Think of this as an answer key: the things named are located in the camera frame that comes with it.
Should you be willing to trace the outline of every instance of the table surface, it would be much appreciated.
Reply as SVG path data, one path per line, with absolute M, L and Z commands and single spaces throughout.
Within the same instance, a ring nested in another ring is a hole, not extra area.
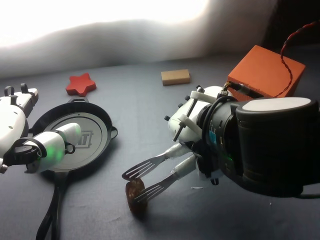
M 304 63 L 305 73 L 295 95 L 320 100 L 320 51 L 300 48 L 288 57 Z M 87 95 L 111 117 L 119 134 L 94 170 L 74 178 L 62 205 L 61 240 L 302 240 L 320 238 L 320 200 L 281 199 L 245 191 L 223 177 L 218 186 L 200 181 L 192 172 L 174 183 L 148 206 L 144 219 L 132 216 L 121 174 L 158 155 L 173 142 L 164 116 L 171 116 L 184 97 L 202 87 L 222 86 L 244 54 L 217 55 L 179 61 L 3 79 L 0 89 L 27 83 L 39 101 L 28 118 L 30 126 L 51 108 L 71 97 L 69 76 L 89 72 L 97 89 Z M 162 71 L 189 69 L 191 83 L 162 86 Z M 183 158 L 169 160 L 145 176 L 146 186 L 166 177 Z M 38 174 L 12 166 L 0 175 L 0 239 L 33 240 L 47 212 L 54 186 Z M 308 186 L 319 192 L 320 185 Z

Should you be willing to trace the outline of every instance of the red star-shaped block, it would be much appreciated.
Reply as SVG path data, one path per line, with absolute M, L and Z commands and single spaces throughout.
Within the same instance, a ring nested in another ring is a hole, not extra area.
M 84 73 L 81 76 L 71 76 L 70 84 L 65 88 L 69 95 L 79 95 L 85 97 L 88 92 L 97 88 L 96 83 L 91 80 L 89 73 Z

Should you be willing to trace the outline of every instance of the cast iron pan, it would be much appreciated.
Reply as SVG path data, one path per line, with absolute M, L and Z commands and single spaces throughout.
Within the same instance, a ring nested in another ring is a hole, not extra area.
M 36 234 L 36 240 L 46 238 L 51 223 L 51 239 L 60 239 L 60 211 L 68 173 L 88 167 L 94 160 L 102 157 L 110 140 L 118 135 L 118 130 L 112 126 L 109 115 L 101 107 L 89 103 L 85 97 L 75 97 L 68 103 L 46 112 L 29 132 L 35 136 L 69 123 L 80 125 L 82 138 L 75 146 L 73 154 L 66 154 L 61 163 L 49 169 L 54 173 L 54 192 L 49 209 Z

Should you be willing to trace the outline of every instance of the bright light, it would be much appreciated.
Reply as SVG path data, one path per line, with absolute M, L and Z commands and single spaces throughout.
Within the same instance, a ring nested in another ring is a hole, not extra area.
M 209 0 L 3 0 L 0 47 L 76 26 L 145 19 L 176 24 L 203 13 Z

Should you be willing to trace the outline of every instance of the green light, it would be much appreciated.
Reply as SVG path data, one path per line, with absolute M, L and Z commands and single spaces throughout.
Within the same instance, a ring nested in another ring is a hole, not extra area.
M 52 157 L 54 156 L 54 153 L 55 153 L 55 149 L 54 149 L 52 146 L 50 146 L 50 147 L 48 147 L 48 149 L 46 150 L 46 157 L 47 157 L 49 160 L 51 160 Z
M 56 153 L 56 160 L 57 160 L 57 161 L 60 162 L 63 157 L 64 157 L 64 151 L 58 151 L 58 152 Z

